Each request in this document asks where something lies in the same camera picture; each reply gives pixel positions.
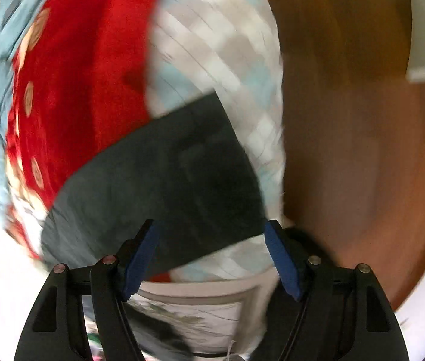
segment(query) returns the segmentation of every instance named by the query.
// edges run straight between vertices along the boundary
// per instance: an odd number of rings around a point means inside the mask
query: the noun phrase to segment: beige polka dot
[[[33,102],[33,82],[29,81],[25,88],[24,93],[24,110],[25,115],[27,117],[30,116],[30,113],[32,112],[32,102]]]
[[[37,19],[33,24],[32,34],[29,40],[29,50],[32,50],[35,45],[38,43],[40,37],[42,36],[43,29],[47,24],[47,19],[49,18],[50,8],[42,10],[38,15]]]
[[[31,162],[31,166],[32,166],[32,174],[33,174],[33,178],[35,179],[35,183],[37,184],[37,187],[39,189],[43,189],[42,174],[40,172],[40,168],[39,168],[39,165],[37,163],[37,160],[35,160],[35,157],[32,157],[30,159],[30,162]]]

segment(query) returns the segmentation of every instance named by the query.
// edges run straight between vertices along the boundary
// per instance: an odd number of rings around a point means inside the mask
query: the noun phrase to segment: dark gray cloth
[[[130,133],[77,171],[45,220],[45,261],[94,264],[147,218],[162,228],[148,276],[262,233],[257,178],[216,94]]]

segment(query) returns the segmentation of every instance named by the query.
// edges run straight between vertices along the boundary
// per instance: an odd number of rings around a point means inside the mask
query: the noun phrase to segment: white string
[[[236,341],[232,340],[232,341],[229,343],[229,346],[228,346],[228,355],[226,356],[226,361],[229,361],[229,356],[231,355],[231,349],[233,348],[233,344],[234,344],[234,342],[236,342]]]

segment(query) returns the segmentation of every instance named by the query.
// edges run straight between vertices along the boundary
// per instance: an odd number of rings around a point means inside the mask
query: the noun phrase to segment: brown wooden surface
[[[398,307],[425,270],[425,84],[410,0],[270,0],[284,57],[285,214]]]

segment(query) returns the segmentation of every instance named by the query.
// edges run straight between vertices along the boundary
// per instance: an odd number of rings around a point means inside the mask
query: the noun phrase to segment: patterned fabric
[[[159,117],[215,90],[257,174],[266,215],[280,220],[283,72],[268,1],[160,0],[151,43],[151,115]],[[171,277],[235,279],[271,265],[264,238],[258,236],[173,270]]]

